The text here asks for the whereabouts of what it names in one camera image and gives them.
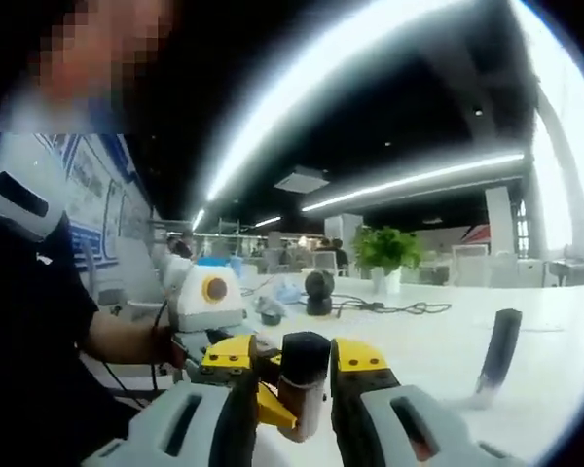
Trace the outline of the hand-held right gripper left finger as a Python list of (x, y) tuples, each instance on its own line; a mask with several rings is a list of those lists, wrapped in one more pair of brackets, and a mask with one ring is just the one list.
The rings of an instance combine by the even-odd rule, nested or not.
[(250, 466), (258, 424), (255, 337), (210, 346), (190, 380), (177, 382), (84, 466)]

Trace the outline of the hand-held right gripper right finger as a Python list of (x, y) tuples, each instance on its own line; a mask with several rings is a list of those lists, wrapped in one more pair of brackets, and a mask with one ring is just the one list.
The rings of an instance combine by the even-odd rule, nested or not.
[(370, 344), (331, 340), (332, 428), (345, 466), (519, 466), (475, 442), (465, 422), (427, 393), (402, 385)]

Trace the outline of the person's left hand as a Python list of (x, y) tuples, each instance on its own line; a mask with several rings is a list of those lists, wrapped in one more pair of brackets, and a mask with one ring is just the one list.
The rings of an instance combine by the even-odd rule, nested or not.
[(205, 332), (183, 333), (172, 335), (173, 355), (176, 363), (182, 360), (181, 369), (188, 378), (195, 376), (200, 369), (201, 360), (205, 354), (209, 340)]

